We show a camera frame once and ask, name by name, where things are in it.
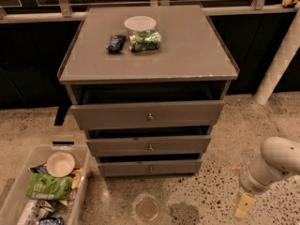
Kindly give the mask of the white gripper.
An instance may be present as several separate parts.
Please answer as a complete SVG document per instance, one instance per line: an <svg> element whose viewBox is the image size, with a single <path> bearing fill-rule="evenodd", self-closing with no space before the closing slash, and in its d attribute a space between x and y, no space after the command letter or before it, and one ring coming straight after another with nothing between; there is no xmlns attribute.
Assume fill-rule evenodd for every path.
<svg viewBox="0 0 300 225"><path fill-rule="evenodd" d="M266 192L269 187L260 184L250 173L248 168L232 167L234 174L239 174L239 186L245 191L239 193L236 199L236 207L234 216L243 219L253 208L256 198L254 195L261 195Z"/></svg>

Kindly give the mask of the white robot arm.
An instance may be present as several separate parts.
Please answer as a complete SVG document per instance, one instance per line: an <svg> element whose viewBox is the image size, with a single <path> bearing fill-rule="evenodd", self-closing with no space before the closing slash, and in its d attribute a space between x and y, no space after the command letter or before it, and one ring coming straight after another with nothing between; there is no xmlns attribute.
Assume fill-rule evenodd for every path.
<svg viewBox="0 0 300 225"><path fill-rule="evenodd" d="M245 218L262 195L279 181L300 174L300 143L282 137L269 137L261 145L260 154L239 167L232 167L242 189L237 194L233 217Z"/></svg>

